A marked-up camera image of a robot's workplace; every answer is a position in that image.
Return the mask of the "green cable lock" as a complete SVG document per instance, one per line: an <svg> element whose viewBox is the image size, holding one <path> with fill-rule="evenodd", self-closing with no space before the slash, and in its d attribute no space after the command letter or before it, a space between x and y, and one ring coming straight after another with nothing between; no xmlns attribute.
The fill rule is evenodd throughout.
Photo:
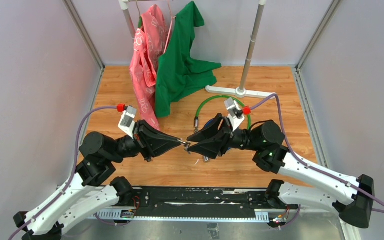
<svg viewBox="0 0 384 240"><path fill-rule="evenodd" d="M197 107L194 113L194 123L196 120L200 120L202 113L209 112L210 107L215 107L216 110L221 110L222 107L224 106L223 101L227 100L228 98L233 98L235 101L237 101L241 108L246 106L241 100L233 96L228 96L225 94L218 94L215 96L211 96L203 100Z"/></svg>

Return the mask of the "blue cable lock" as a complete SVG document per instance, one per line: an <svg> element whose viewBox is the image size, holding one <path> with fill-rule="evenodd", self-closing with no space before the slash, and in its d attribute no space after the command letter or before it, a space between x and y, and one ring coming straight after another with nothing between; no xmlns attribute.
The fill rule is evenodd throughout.
<svg viewBox="0 0 384 240"><path fill-rule="evenodd" d="M200 154L209 159L223 156L230 147L232 125L226 117L212 119L201 130L201 140L196 143Z"/></svg>

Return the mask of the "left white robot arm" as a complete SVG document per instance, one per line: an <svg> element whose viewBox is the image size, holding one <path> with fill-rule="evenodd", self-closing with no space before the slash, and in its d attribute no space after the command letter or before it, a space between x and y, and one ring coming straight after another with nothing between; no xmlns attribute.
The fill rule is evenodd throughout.
<svg viewBox="0 0 384 240"><path fill-rule="evenodd" d="M25 234L24 240L60 240L75 225L101 209L119 204L129 206L133 187L125 177L116 177L100 188L114 172L114 163L141 154L153 158L183 144L177 137L154 129L145 120L121 120L118 124L126 135L113 139L99 132L89 133L79 150L81 161L68 180L46 201L29 212L20 211L13 220Z"/></svg>

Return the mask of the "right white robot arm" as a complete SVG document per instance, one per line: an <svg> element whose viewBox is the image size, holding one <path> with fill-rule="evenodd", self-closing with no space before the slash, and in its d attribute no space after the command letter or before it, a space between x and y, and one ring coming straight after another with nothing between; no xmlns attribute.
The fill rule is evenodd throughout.
<svg viewBox="0 0 384 240"><path fill-rule="evenodd" d="M294 189L282 180L272 180L265 201L272 209L281 205L309 205L338 213L344 222L367 229L373 211L374 179L338 173L314 164L283 145L286 135L273 120L262 121L251 129L236 129L230 117L220 113L187 140L194 144L188 151L210 159L225 155L230 149L254 151L253 162L264 172L280 174L311 185Z"/></svg>

